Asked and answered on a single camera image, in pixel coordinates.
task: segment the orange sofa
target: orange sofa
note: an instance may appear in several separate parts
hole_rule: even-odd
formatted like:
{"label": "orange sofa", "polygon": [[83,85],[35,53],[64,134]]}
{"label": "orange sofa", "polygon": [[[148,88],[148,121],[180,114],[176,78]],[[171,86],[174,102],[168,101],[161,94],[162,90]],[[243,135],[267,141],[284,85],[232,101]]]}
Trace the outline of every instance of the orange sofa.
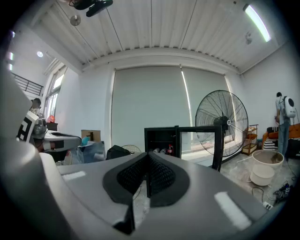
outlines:
{"label": "orange sofa", "polygon": [[[266,141],[267,138],[278,139],[278,132],[274,132],[274,133],[270,133],[270,134],[268,132],[266,132],[262,136],[262,146],[264,145],[264,142]],[[289,138],[300,138],[300,123],[291,125],[289,127]]]}

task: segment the cardboard box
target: cardboard box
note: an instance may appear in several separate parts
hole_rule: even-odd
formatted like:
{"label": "cardboard box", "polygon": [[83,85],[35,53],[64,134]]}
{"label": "cardboard box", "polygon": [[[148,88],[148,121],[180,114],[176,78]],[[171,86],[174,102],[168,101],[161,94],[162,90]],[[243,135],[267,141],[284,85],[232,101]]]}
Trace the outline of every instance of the cardboard box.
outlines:
{"label": "cardboard box", "polygon": [[81,138],[83,139],[84,137],[90,136],[90,133],[93,132],[94,134],[94,142],[101,142],[101,137],[100,137],[100,130],[81,130]]}

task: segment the standing fan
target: standing fan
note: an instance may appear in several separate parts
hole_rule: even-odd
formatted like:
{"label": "standing fan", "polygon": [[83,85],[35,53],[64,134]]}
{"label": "standing fan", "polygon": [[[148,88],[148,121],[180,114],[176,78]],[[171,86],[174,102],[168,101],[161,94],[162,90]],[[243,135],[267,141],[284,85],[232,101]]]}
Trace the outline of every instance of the standing fan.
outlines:
{"label": "standing fan", "polygon": [[[244,130],[248,127],[247,111],[240,99],[225,90],[208,94],[200,103],[195,126],[220,125],[223,135],[223,157],[236,153],[246,139]],[[214,153],[214,133],[197,133],[197,137],[210,154]]]}

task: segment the window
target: window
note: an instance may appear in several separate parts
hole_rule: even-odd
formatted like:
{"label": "window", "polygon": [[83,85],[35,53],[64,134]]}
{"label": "window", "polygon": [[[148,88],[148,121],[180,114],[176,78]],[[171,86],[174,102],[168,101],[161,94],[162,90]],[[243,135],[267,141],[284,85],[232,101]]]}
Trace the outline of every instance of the window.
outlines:
{"label": "window", "polygon": [[45,102],[45,109],[44,109],[46,120],[51,115],[55,116],[57,98],[60,93],[60,88],[61,88],[62,80],[64,78],[66,69],[67,67],[63,66],[52,77],[50,87],[48,89],[46,102]]}

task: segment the red object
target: red object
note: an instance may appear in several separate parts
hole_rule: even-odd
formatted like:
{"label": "red object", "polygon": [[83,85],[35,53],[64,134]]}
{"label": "red object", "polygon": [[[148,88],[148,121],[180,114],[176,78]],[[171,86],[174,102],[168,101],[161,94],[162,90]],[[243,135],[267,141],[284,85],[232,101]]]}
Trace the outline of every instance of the red object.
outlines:
{"label": "red object", "polygon": [[173,156],[173,146],[169,144],[168,155]]}
{"label": "red object", "polygon": [[55,118],[54,118],[54,116],[53,116],[53,115],[49,116],[49,117],[47,118],[47,121],[46,121],[46,122],[54,122],[54,123],[55,123]]}

